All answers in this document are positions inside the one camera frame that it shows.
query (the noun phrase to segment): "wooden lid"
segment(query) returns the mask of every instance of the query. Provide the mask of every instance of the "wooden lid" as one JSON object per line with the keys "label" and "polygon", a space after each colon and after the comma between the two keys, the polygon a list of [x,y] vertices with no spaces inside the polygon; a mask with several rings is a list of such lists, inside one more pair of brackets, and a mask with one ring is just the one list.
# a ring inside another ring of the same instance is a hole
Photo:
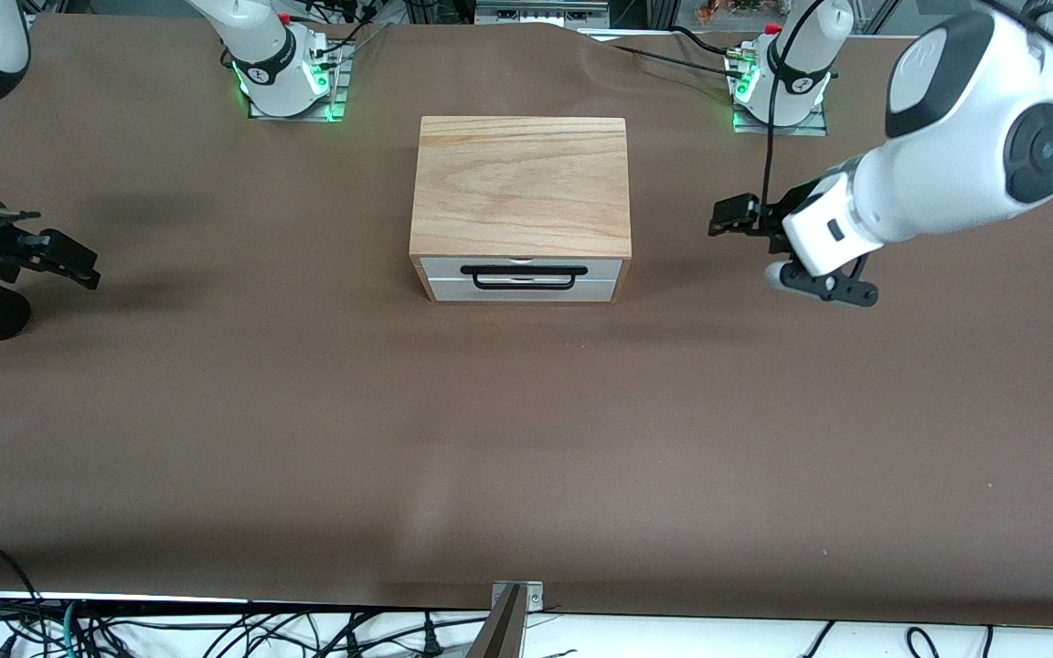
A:
{"label": "wooden lid", "polygon": [[409,252],[631,258],[622,118],[423,117]]}

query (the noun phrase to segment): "black handle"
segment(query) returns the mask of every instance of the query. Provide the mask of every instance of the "black handle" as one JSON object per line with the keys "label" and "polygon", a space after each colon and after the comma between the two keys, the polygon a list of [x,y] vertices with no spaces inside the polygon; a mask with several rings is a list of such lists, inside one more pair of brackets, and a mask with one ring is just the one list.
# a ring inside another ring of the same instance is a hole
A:
{"label": "black handle", "polygon": [[[576,276],[588,274],[585,266],[522,266],[522,265],[463,265],[461,274],[474,279],[479,291],[570,291],[576,284]],[[479,276],[569,276],[569,280],[530,283],[488,283]]]}

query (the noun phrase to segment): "wooden box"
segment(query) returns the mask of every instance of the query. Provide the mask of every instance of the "wooden box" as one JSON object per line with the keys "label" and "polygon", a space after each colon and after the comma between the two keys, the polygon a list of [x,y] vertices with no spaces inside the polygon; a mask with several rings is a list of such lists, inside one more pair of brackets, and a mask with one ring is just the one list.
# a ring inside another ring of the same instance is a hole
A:
{"label": "wooden box", "polygon": [[622,118],[422,118],[409,255],[435,301],[615,301],[632,259]]}

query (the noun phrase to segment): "white drawer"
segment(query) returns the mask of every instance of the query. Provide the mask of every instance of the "white drawer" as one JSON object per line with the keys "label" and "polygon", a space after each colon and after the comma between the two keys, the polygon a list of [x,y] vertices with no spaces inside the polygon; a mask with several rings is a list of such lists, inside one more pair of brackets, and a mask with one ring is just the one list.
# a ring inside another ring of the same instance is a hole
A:
{"label": "white drawer", "polygon": [[611,279],[620,275],[620,259],[504,259],[484,257],[421,257],[421,267],[425,270],[426,279],[465,279],[468,274],[461,274],[465,265],[498,265],[498,266],[585,266],[588,274],[580,279]]}
{"label": "white drawer", "polygon": [[567,291],[481,291],[472,279],[430,279],[439,302],[610,302],[615,280],[579,279]]}

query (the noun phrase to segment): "brown table surface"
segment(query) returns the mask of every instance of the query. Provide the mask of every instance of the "brown table surface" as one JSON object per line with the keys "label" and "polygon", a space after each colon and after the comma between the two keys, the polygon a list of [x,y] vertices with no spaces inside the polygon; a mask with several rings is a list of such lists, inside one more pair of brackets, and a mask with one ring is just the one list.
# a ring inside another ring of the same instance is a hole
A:
{"label": "brown table surface", "polygon": [[[777,193],[883,139],[905,43],[849,42],[832,135],[778,141]],[[34,51],[0,197],[104,276],[26,275],[34,324],[0,344],[0,545],[37,586],[481,606],[531,578],[573,612],[1053,623],[1053,201],[881,251],[852,312],[707,238],[764,146],[709,74],[396,26],[347,121],[280,124],[201,21],[44,16]],[[428,302],[422,115],[625,117],[620,303]]]}

